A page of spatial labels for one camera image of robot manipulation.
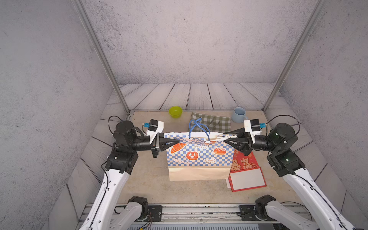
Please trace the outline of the red paper gift bag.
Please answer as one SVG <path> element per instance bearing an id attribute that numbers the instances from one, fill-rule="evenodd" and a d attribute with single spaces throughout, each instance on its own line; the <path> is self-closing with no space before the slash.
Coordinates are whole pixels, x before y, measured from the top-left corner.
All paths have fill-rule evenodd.
<path id="1" fill-rule="evenodd" d="M 232 192 L 239 192 L 266 187 L 266 181 L 255 156 L 251 153 L 244 156 L 234 151 L 229 182 Z"/>

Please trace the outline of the blue checkered paper bag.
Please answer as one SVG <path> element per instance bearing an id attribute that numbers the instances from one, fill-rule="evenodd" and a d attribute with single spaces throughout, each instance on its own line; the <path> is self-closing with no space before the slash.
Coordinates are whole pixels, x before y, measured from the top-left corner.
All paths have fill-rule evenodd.
<path id="1" fill-rule="evenodd" d="M 232 166 L 235 149 L 225 143 L 235 135 L 213 132 L 193 119 L 188 132 L 165 133 L 179 143 L 167 150 L 170 181 L 225 180 Z"/>

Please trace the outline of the white Happy Every Day bag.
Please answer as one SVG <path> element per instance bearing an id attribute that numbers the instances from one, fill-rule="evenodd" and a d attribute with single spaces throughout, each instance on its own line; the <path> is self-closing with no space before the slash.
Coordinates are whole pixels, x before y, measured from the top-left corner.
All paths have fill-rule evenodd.
<path id="1" fill-rule="evenodd" d="M 225 181 L 226 181 L 227 188 L 231 188 L 231 185 L 230 185 L 229 179 L 227 178 Z"/>

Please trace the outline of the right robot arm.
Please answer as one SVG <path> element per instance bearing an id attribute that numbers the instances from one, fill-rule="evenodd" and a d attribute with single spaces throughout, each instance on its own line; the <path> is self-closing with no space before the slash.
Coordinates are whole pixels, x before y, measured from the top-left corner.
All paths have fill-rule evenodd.
<path id="1" fill-rule="evenodd" d="M 289 124 L 279 123 L 268 135 L 261 135 L 260 132 L 261 125 L 257 119 L 246 120 L 243 128 L 227 132 L 228 138 L 224 142 L 246 156 L 253 150 L 268 151 L 268 163 L 300 197 L 312 220 L 288 209 L 271 195 L 264 195 L 255 201 L 255 217 L 260 221 L 276 220 L 290 230 L 355 229 L 329 201 L 305 164 L 290 149 L 298 140 L 294 128 Z"/>

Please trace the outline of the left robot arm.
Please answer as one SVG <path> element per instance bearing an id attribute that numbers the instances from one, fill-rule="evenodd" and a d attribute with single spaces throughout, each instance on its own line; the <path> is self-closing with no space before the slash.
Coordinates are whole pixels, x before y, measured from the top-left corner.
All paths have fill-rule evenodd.
<path id="1" fill-rule="evenodd" d="M 163 122 L 152 119 L 144 133 L 131 121 L 121 121 L 113 131 L 115 142 L 107 161 L 102 164 L 104 178 L 82 230 L 127 230 L 136 220 L 151 221 L 146 198 L 134 196 L 113 219 L 118 198 L 138 160 L 139 151 L 151 151 L 156 158 L 161 151 L 179 143 L 162 133 Z"/>

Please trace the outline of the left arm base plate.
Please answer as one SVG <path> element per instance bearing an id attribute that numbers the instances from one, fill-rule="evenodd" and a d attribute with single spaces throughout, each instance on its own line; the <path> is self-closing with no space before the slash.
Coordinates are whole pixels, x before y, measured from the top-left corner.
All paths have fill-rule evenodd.
<path id="1" fill-rule="evenodd" d="M 144 208 L 143 221 L 161 222 L 163 206 L 162 205 L 147 205 Z"/>

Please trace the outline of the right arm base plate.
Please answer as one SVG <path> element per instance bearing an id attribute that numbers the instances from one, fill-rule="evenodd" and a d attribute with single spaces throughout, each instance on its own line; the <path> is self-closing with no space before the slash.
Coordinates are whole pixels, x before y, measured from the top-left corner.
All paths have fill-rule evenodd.
<path id="1" fill-rule="evenodd" d="M 242 221 L 257 221 L 255 205 L 240 205 L 240 212 L 237 214 Z"/>

